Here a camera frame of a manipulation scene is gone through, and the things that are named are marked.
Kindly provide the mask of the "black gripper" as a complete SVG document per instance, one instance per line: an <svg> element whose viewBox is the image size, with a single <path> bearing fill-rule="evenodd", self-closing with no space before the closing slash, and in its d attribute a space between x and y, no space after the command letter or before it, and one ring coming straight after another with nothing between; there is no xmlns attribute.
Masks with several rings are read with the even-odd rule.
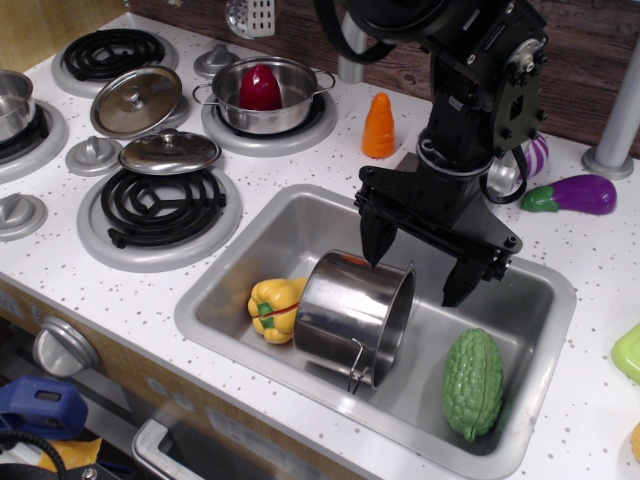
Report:
<svg viewBox="0 0 640 480"><path fill-rule="evenodd" d="M364 166L356 194L362 253L375 267L402 230L456 258L443 287L457 307L483 280L501 279L521 239L486 205L477 173L442 173L419 161L410 170Z"/></svg>

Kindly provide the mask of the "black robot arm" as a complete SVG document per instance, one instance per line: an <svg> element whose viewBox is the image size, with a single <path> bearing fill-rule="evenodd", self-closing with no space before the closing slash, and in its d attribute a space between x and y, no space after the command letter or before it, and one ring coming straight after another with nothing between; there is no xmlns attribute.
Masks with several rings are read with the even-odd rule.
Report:
<svg viewBox="0 0 640 480"><path fill-rule="evenodd" d="M415 42L431 56L432 110L410 171L361 168L356 196L362 251L378 263L398 231L455 258L443 305L458 306L481 281L501 279L521 239L490 208L524 195L489 184L492 164L511 154L527 168L523 146L537 138L547 57L545 20L527 1L350 1L346 9L374 44L355 51L336 7L319 1L319 22L338 54L367 65Z"/></svg>

